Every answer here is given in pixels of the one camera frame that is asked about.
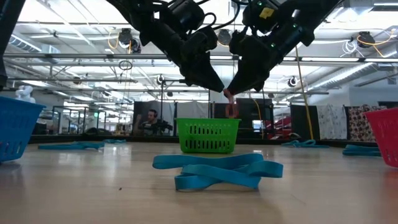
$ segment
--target man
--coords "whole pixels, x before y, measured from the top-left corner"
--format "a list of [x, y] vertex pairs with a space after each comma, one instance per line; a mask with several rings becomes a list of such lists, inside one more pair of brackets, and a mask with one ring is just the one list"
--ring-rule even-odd
[[150, 109], [148, 111], [148, 120], [141, 123], [141, 114], [137, 115], [137, 121], [134, 125], [134, 135], [142, 135], [145, 136], [155, 136], [159, 135], [159, 129], [157, 127], [157, 111], [154, 109]]

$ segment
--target blue basket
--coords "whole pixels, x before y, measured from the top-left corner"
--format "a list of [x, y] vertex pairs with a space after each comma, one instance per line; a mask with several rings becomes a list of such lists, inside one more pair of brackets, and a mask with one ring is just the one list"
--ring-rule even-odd
[[0, 96], [0, 162], [21, 158], [43, 108]]

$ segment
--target table surface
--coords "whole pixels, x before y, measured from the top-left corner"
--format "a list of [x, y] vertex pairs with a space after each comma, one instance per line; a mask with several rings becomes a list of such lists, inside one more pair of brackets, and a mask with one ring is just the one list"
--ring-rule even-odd
[[176, 192], [180, 169], [156, 170], [178, 144], [107, 144], [103, 150], [41, 151], [0, 165], [0, 223], [398, 223], [398, 169], [342, 149], [236, 146], [284, 165], [258, 190], [218, 184]]

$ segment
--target red basket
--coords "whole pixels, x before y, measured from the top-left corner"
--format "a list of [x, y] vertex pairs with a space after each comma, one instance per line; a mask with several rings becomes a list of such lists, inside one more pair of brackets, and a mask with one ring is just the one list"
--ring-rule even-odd
[[398, 108], [365, 113], [387, 165], [398, 168]]

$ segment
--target ceiling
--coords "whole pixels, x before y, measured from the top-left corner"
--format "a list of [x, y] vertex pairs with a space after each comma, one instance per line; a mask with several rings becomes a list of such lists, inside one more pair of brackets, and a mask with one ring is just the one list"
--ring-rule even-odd
[[[122, 28], [132, 28], [123, 18], [122, 15], [105, 0], [48, 0], [48, 7], [44, 6], [44, 0], [26, 0], [26, 4], [19, 17], [18, 23], [14, 30], [14, 35], [24, 41], [34, 45], [51, 45], [59, 50], [61, 54], [126, 54], [127, 50], [120, 45], [113, 49], [116, 45], [117, 33]], [[201, 5], [205, 12], [214, 12], [217, 16], [217, 24], [229, 21], [233, 17], [233, 8], [230, 0], [212, 0]], [[230, 30], [242, 29], [242, 15], [236, 19], [233, 25], [228, 26]], [[212, 18], [207, 17], [205, 24], [209, 24]], [[398, 13], [395, 11], [370, 11], [361, 16], [353, 14], [347, 10], [337, 17], [330, 16], [326, 23], [323, 23], [316, 31], [316, 40], [314, 43], [305, 47], [299, 45], [298, 54], [300, 57], [367, 57], [374, 55], [374, 48], [353, 49], [347, 46], [347, 41], [351, 37], [358, 36], [360, 31], [369, 31], [376, 41], [382, 42], [387, 39], [390, 41], [380, 45], [379, 50], [388, 48], [394, 44], [397, 39], [391, 35], [395, 35], [395, 27], [398, 25]], [[133, 36], [138, 37], [139, 33], [134, 30]], [[9, 45], [7, 52], [10, 53], [27, 53]], [[142, 48], [141, 54], [162, 54], [153, 44], [148, 44]], [[219, 45], [211, 52], [212, 55], [230, 55], [229, 49]], [[289, 57], [295, 57], [295, 51], [288, 54]], [[84, 59], [81, 62], [98, 62], [100, 66], [53, 66], [52, 72], [49, 66], [44, 66], [43, 60], [34, 58], [10, 58], [13, 64], [8, 63], [8, 70], [11, 71], [9, 76], [20, 78], [73, 78], [81, 77], [87, 79], [104, 79], [104, 80], [137, 80], [133, 82], [82, 82], [74, 84], [72, 82], [46, 82], [45, 86], [54, 86], [62, 88], [101, 88], [106, 90], [126, 89], [126, 90], [142, 90], [142, 92], [129, 93], [128, 91], [120, 91], [123, 97], [127, 95], [130, 100], [154, 100], [159, 98], [158, 93], [144, 93], [145, 90], [158, 90], [160, 86], [156, 83], [156, 79], [160, 74], [165, 78], [178, 80], [183, 78], [180, 75], [178, 67], [167, 60], [133, 60], [135, 65], [131, 70], [123, 71], [118, 66], [120, 60], [100, 60], [100, 59]], [[61, 62], [76, 64], [79, 61], [72, 59], [62, 59]], [[231, 80], [236, 73], [237, 65], [232, 60], [223, 65], [213, 64], [216, 71], [222, 70], [217, 67], [228, 67], [222, 70], [222, 77]], [[340, 68], [336, 63], [308, 63], [301, 66], [304, 83], [310, 85], [317, 80], [329, 75]], [[272, 71], [269, 79], [264, 87], [265, 91], [281, 91], [289, 90], [287, 80], [291, 77], [298, 77], [299, 70], [294, 64], [279, 65]], [[205, 90], [200, 87], [186, 87], [178, 82], [174, 86], [169, 86], [169, 90], [176, 90], [173, 97], [166, 96], [170, 100], [207, 100], [207, 93], [178, 93], [178, 90]], [[99, 94], [79, 93], [76, 91], [63, 91], [66, 97], [70, 96], [87, 96], [94, 100], [106, 101]]]

